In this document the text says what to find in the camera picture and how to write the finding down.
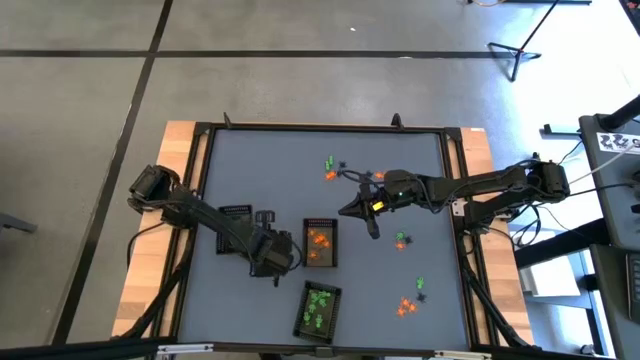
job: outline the wooden table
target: wooden table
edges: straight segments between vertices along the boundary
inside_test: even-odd
[[[170,121],[167,123],[164,138],[160,146],[157,164],[174,169],[182,176],[184,174],[188,155],[192,146],[193,132],[196,122]],[[493,162],[489,143],[484,129],[462,128],[464,157],[467,162],[469,175],[493,171]],[[203,164],[206,137],[202,137],[197,145],[196,161],[194,163],[191,188],[197,188]],[[454,168],[454,176],[459,176],[457,154],[454,142],[449,142],[449,151]],[[483,195],[478,199],[485,199],[491,195]],[[140,229],[147,228],[160,221],[160,211],[145,213],[140,223]],[[506,223],[494,221],[492,227],[507,231]],[[180,243],[175,254],[177,263],[181,257],[181,250],[188,236],[188,231],[180,232]],[[164,264],[169,252],[171,227],[160,226],[140,236],[135,244],[131,265],[118,307],[118,313],[113,326],[113,335],[127,331],[135,320],[144,312],[153,300],[160,287]],[[518,334],[527,342],[533,343],[533,334],[527,316],[524,297],[518,277],[513,249],[510,240],[498,233],[489,233],[482,237],[482,254],[489,283],[491,297],[504,317]],[[476,264],[472,256],[469,257],[472,267]],[[169,324],[175,306],[174,294],[169,298],[162,317],[160,335],[169,334]],[[478,328],[479,341],[489,344],[489,330],[481,303],[474,295],[474,310]]]

